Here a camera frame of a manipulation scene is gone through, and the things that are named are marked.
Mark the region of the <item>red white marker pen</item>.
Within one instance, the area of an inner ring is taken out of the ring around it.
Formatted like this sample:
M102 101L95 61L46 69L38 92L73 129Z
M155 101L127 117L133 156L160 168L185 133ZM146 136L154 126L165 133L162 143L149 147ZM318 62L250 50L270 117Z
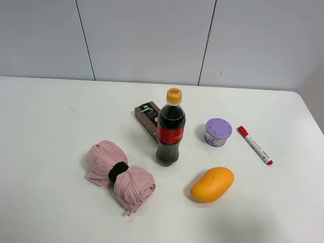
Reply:
M245 141L251 146L251 148L257 153L262 161L270 166L273 164L273 160L267 155L267 153L256 143L256 141L250 136L247 130L243 126L239 126L237 131L242 135Z

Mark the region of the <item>cola bottle yellow cap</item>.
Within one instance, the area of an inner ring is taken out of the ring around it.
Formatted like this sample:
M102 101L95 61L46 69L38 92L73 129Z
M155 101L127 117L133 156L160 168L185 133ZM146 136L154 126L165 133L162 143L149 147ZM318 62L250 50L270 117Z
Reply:
M156 159L158 163L167 167L179 159L179 145L186 122L186 115L181 107L182 97L180 89L169 89L166 104L158 115Z

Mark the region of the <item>brown chocolate box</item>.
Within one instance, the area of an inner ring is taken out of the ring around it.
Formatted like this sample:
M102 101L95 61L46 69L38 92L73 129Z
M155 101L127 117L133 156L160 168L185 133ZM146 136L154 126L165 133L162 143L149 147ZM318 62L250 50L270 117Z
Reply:
M146 131L158 143L157 122L160 108L153 102L143 103L134 109L134 114Z

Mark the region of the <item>purple lidded cup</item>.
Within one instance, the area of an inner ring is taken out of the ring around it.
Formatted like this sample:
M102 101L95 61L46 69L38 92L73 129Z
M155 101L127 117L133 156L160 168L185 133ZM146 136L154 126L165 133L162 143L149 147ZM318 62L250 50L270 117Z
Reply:
M220 118L212 118L205 125L204 139L213 147L221 147L232 135L233 129L229 122Z

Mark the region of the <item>pink rolled towel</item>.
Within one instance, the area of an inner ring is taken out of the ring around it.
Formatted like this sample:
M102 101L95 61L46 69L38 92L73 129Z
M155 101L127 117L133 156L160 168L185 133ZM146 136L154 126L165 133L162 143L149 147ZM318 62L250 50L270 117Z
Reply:
M130 166L127 155L113 142L103 140L90 147L85 162L89 182L113 187L128 216L136 213L156 189L153 175L141 167Z

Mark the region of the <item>yellow mango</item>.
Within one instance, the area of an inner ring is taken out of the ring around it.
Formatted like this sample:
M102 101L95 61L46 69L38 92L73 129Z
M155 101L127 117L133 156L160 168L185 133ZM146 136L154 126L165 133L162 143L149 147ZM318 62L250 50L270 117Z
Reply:
M220 198L233 184L234 174L226 167L208 170L192 187L192 198L200 203L211 203Z

